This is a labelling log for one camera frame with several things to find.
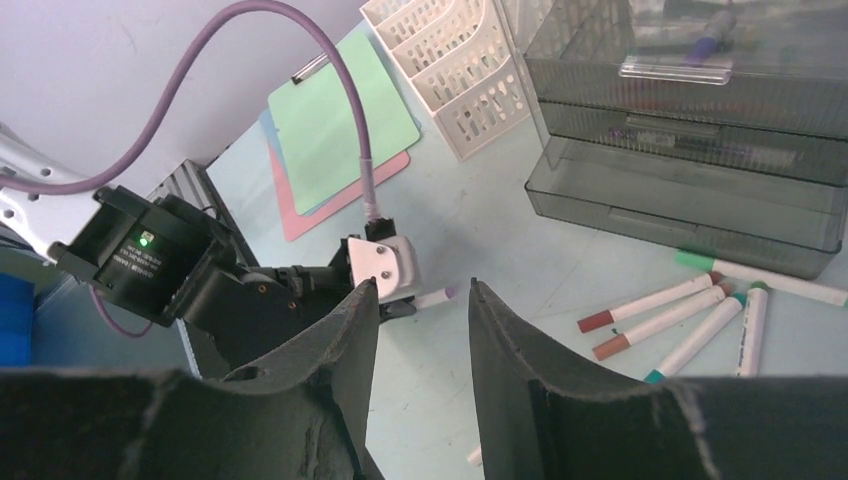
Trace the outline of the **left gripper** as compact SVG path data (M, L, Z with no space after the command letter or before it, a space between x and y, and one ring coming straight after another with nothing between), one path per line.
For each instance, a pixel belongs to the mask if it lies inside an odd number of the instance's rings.
M381 304L379 307L380 323L414 316L418 309L414 305L413 300L413 297L407 297Z

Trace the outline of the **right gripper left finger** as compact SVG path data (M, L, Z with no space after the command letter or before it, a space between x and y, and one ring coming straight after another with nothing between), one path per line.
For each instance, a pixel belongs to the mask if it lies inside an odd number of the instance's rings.
M377 479L365 440L374 280L223 380L181 370L1 373L5 479Z

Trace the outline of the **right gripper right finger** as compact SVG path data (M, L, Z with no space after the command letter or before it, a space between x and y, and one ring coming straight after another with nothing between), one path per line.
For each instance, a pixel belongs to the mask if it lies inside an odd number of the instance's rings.
M843 377L685 377L647 384L594 363L469 291L489 479L843 479Z

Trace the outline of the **smoky transparent drawer cabinet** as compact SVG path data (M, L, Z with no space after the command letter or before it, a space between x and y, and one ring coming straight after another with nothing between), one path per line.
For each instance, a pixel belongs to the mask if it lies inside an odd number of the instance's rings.
M845 2L550 2L517 51L538 215L803 279L846 250Z

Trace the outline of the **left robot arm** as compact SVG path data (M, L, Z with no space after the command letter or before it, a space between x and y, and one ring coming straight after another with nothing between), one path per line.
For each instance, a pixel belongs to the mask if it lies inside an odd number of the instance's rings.
M326 266L242 264L231 230L185 200L116 186L59 194L76 175L1 133L1 218L42 258L154 324L208 334L231 368L308 329L357 285L377 283L383 320L417 312L417 266L391 220L344 239Z

